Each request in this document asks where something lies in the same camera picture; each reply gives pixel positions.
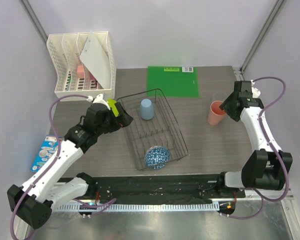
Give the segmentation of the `clear glass cup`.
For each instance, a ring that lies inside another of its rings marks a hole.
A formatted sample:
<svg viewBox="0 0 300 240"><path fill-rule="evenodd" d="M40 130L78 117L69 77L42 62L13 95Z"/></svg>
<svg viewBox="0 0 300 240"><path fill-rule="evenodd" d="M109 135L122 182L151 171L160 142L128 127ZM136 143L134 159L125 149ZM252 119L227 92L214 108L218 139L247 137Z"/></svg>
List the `clear glass cup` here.
<svg viewBox="0 0 300 240"><path fill-rule="evenodd" d="M217 91L212 95L212 102L221 102L223 103L227 99L228 95Z"/></svg>

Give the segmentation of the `pink plastic cup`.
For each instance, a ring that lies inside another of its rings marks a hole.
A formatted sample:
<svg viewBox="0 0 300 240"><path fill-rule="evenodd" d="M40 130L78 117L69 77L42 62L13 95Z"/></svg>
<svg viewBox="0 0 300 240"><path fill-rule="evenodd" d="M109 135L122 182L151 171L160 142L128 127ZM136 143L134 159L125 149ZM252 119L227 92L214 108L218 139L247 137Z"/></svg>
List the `pink plastic cup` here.
<svg viewBox="0 0 300 240"><path fill-rule="evenodd" d="M220 108L222 101L213 101L210 105L207 122L211 126L218 125L226 116L226 112Z"/></svg>

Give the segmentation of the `lime green plate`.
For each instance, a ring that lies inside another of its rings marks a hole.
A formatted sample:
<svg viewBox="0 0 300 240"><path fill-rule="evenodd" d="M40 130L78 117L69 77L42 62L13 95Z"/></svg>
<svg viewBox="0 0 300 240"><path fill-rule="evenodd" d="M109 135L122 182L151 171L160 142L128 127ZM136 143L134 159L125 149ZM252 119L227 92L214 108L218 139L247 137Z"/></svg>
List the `lime green plate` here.
<svg viewBox="0 0 300 240"><path fill-rule="evenodd" d="M117 107L116 107L116 103L117 103L117 101L114 100L114 99L110 99L110 98L107 99L107 104L111 108L111 110L112 110L115 117L117 117L119 115L119 112L118 112Z"/></svg>

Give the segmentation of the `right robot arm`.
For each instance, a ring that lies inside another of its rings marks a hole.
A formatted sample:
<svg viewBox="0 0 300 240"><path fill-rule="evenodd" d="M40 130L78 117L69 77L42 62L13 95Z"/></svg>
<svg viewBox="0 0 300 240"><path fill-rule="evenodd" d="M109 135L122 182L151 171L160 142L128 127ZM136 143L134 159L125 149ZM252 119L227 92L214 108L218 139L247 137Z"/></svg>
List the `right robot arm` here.
<svg viewBox="0 0 300 240"><path fill-rule="evenodd" d="M268 126L259 91L254 81L236 81L233 92L221 104L220 109L234 121L241 121L247 131L252 154L240 171L223 172L216 184L216 193L223 198L234 188L282 190L292 166L291 153L284 152L277 144Z"/></svg>

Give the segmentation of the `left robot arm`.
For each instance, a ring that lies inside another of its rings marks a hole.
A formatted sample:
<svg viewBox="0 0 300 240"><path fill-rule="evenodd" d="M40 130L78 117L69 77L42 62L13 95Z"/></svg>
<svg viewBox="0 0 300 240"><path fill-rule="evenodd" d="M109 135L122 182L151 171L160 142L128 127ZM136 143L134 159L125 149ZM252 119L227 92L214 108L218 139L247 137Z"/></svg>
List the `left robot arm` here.
<svg viewBox="0 0 300 240"><path fill-rule="evenodd" d="M133 117L121 103L117 102L114 106L118 115L105 103L92 103L79 123L68 130L58 144L57 152L44 166L21 186L13 184L7 190L14 215L37 230L59 206L77 197L90 200L96 195L96 182L85 173L79 173L62 187L53 187L65 171L97 143L99 136L116 132L133 122Z"/></svg>

